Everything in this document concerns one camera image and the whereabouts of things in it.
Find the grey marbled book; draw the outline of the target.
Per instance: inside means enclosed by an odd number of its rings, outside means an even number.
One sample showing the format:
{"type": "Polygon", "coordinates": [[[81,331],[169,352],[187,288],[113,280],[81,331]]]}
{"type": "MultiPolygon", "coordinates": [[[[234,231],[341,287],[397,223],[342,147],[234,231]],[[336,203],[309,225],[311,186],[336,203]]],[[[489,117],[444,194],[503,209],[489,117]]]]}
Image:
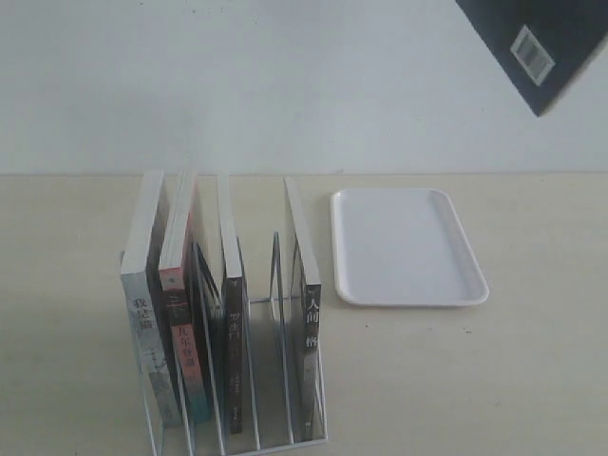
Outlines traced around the grey marbled book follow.
{"type": "Polygon", "coordinates": [[[120,277],[139,359],[150,380],[162,424],[176,428],[182,424],[180,396],[159,276],[168,214],[164,173],[145,173],[123,251],[120,277]]]}

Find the white plastic tray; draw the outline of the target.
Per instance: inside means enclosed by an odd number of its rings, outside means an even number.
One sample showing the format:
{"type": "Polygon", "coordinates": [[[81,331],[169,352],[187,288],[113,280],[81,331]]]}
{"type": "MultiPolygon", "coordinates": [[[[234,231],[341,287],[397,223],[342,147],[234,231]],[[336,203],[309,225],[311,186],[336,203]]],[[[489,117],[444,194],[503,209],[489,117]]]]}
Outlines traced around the white plastic tray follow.
{"type": "Polygon", "coordinates": [[[353,306],[483,304],[489,287],[450,196],[425,187],[343,188],[330,198],[334,286],[353,306]]]}

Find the red teal book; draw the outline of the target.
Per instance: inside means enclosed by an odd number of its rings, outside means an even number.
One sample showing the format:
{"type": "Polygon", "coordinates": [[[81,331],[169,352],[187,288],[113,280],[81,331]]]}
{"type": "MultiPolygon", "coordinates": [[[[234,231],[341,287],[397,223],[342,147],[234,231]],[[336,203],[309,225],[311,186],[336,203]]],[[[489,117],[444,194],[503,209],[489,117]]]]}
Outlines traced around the red teal book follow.
{"type": "Polygon", "coordinates": [[[211,416],[205,379],[206,348],[200,289],[193,255],[193,243],[197,240],[196,217],[200,214],[198,203],[196,173],[181,172],[171,199],[159,262],[163,303],[180,363],[191,421],[195,424],[211,416]]]}

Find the black book white characters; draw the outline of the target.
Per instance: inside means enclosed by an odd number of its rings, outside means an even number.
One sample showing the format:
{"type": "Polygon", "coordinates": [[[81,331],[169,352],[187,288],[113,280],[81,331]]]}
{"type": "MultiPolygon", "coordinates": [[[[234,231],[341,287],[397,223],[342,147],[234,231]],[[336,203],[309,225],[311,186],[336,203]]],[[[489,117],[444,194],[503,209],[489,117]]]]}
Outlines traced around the black book white characters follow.
{"type": "Polygon", "coordinates": [[[301,439],[310,441],[314,438],[322,282],[296,180],[286,178],[284,188],[288,228],[286,285],[299,395],[298,424],[301,439]]]}

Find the dark brown book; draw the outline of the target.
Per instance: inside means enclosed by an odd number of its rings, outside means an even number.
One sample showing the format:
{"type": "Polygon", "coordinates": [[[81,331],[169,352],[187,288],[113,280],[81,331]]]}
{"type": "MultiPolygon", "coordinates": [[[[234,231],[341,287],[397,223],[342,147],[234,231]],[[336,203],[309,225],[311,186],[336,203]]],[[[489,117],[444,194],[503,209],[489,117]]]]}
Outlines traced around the dark brown book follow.
{"type": "Polygon", "coordinates": [[[227,176],[218,177],[224,307],[224,406],[231,434],[242,432],[244,275],[227,176]]]}

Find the blue book orange moon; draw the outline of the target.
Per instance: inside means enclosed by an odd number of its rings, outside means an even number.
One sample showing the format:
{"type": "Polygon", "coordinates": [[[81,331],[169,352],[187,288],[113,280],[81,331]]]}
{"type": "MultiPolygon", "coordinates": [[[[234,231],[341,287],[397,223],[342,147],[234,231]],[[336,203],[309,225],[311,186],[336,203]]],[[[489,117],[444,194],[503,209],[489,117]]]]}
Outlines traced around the blue book orange moon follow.
{"type": "Polygon", "coordinates": [[[605,0],[459,0],[457,5],[538,117],[607,43],[605,0]]]}

